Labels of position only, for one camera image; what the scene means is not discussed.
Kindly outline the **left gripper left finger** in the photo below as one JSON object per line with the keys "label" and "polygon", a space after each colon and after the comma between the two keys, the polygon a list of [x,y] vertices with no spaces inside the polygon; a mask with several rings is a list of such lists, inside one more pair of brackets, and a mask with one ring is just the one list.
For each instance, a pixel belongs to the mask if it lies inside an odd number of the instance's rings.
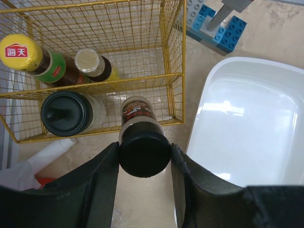
{"label": "left gripper left finger", "polygon": [[119,172],[119,143],[40,190],[0,189],[2,228],[109,228]]}

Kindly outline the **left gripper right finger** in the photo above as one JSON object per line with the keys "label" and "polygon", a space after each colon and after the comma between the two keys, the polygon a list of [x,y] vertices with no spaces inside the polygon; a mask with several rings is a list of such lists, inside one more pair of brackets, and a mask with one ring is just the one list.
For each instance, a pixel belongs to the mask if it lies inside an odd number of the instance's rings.
{"label": "left gripper right finger", "polygon": [[303,186],[240,187],[171,146],[171,175],[179,228],[302,228]]}

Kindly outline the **small black cap spice jar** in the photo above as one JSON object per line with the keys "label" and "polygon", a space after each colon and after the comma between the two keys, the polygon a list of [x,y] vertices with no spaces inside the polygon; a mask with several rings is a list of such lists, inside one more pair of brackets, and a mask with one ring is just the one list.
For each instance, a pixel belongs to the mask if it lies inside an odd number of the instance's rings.
{"label": "small black cap spice jar", "polygon": [[152,104],[131,96],[121,106],[119,163],[128,174],[148,178],[162,172],[171,159],[171,144],[156,120]]}

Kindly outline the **black lid shaker jar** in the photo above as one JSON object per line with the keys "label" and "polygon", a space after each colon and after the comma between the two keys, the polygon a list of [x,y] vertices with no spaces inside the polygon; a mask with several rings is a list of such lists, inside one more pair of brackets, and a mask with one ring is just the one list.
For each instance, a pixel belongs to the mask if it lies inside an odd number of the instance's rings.
{"label": "black lid shaker jar", "polygon": [[69,137],[101,128],[106,106],[97,96],[58,91],[44,100],[40,116],[50,133]]}

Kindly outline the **small yellow label bottle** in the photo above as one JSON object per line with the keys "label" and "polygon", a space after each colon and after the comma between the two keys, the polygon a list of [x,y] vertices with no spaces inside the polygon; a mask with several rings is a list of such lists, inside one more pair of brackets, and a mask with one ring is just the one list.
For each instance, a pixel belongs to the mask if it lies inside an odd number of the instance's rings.
{"label": "small yellow label bottle", "polygon": [[93,82],[117,81],[121,78],[115,65],[90,48],[83,48],[77,52],[75,65]]}

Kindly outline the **red label sauce bottle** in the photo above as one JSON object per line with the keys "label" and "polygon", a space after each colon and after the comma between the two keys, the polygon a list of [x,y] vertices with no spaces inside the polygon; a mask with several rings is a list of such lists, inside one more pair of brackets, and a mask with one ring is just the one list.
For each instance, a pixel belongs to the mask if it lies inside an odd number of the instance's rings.
{"label": "red label sauce bottle", "polygon": [[28,73],[49,87],[91,83],[69,54],[41,46],[24,34],[10,34],[0,41],[0,59],[5,66]]}

